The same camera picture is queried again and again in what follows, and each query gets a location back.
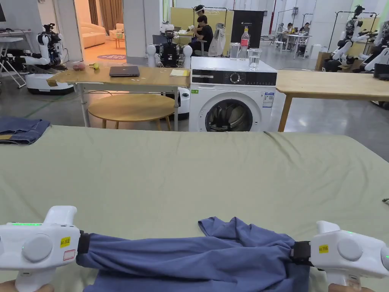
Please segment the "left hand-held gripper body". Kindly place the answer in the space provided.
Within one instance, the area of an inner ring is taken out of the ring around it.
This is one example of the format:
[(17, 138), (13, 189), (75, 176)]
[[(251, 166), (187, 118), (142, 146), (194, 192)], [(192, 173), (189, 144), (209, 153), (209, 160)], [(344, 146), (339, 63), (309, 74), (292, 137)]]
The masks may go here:
[(44, 222), (9, 222), (0, 226), (0, 269), (18, 271), (19, 292), (34, 292), (50, 283), (58, 267), (88, 252), (90, 234), (74, 223), (75, 206), (53, 206)]

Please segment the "person's left hand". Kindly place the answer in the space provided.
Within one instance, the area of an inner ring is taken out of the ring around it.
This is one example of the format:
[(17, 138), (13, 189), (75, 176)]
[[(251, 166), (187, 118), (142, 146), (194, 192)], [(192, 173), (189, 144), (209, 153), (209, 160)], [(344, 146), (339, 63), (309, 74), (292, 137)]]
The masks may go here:
[[(15, 280), (1, 283), (0, 292), (18, 292), (17, 288), (15, 287)], [(51, 284), (46, 284), (37, 289), (36, 292), (54, 292), (54, 287)]]

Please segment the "person's right hand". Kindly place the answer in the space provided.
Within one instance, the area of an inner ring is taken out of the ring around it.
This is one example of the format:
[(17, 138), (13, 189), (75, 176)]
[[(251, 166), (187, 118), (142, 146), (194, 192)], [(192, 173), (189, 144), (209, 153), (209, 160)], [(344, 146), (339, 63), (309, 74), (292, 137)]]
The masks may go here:
[(356, 289), (352, 286), (343, 286), (343, 285), (332, 283), (328, 286), (328, 292), (374, 292), (374, 291), (366, 287), (362, 287), (361, 289)]

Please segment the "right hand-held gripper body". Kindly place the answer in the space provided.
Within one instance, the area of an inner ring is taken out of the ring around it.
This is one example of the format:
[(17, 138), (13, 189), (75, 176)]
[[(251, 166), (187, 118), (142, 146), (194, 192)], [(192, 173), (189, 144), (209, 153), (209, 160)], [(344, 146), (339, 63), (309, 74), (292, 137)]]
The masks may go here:
[(324, 271), (328, 284), (360, 287), (361, 278), (383, 279), (389, 275), (389, 248), (385, 242), (337, 224), (318, 221), (318, 234), (297, 241), (290, 258), (298, 265)]

